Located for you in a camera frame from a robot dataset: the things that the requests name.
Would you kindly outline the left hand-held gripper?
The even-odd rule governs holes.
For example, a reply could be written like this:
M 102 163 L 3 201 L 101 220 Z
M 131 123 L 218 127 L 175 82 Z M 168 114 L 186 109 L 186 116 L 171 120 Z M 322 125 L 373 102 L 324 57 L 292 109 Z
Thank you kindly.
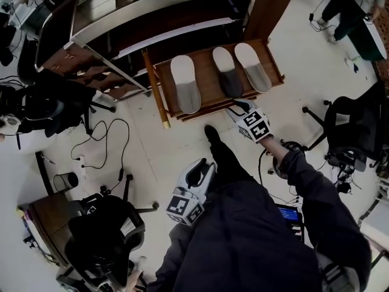
M 189 165 L 184 170 L 183 177 L 177 181 L 166 214 L 177 223 L 194 225 L 204 212 L 208 187 L 215 173 L 215 163 L 208 163 L 205 158 Z

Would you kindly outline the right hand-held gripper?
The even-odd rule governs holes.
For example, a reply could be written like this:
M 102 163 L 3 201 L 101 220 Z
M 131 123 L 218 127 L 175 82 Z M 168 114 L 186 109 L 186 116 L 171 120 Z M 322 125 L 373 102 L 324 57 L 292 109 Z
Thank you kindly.
M 254 143 L 259 143 L 259 141 L 271 135 L 267 117 L 253 100 L 235 99 L 233 102 L 244 112 L 249 112 L 237 113 L 231 108 L 225 109 L 226 113 L 238 126 L 240 132 L 242 132 L 245 137 L 249 138 Z

